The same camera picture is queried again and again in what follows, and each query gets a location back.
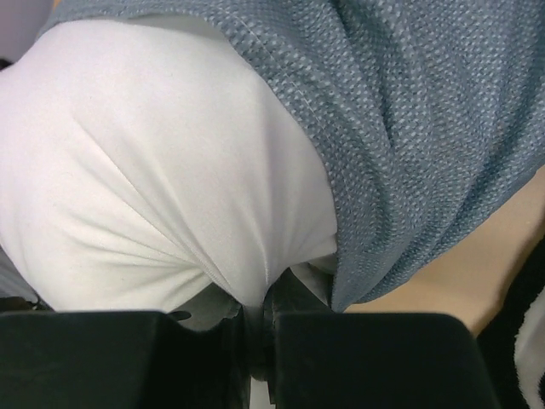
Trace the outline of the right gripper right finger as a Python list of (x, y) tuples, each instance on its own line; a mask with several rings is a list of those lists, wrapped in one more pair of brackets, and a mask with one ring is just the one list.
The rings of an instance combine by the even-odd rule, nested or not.
[(267, 294), (277, 408), (496, 408), (473, 335), (436, 313), (336, 314), (290, 271)]

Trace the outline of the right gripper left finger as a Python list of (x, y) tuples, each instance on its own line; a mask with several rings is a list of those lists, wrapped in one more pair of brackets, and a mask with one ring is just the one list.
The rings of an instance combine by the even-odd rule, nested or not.
[(208, 330), (186, 312), (55, 313), (1, 301), (4, 408), (246, 408), (242, 318)]

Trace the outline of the white pillow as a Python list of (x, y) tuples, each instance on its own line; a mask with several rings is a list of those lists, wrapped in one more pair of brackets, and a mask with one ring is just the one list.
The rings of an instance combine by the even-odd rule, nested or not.
[(336, 211), (293, 87), (188, 16), (48, 30), (1, 71), (1, 298), (212, 326), (291, 271), (328, 303)]

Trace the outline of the blue grey pillowcase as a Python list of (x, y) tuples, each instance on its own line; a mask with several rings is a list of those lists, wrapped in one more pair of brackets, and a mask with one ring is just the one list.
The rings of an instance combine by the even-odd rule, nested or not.
[(541, 1), (63, 1), (47, 27), (149, 14), (219, 29), (317, 148), (337, 311), (405, 283), (544, 164)]

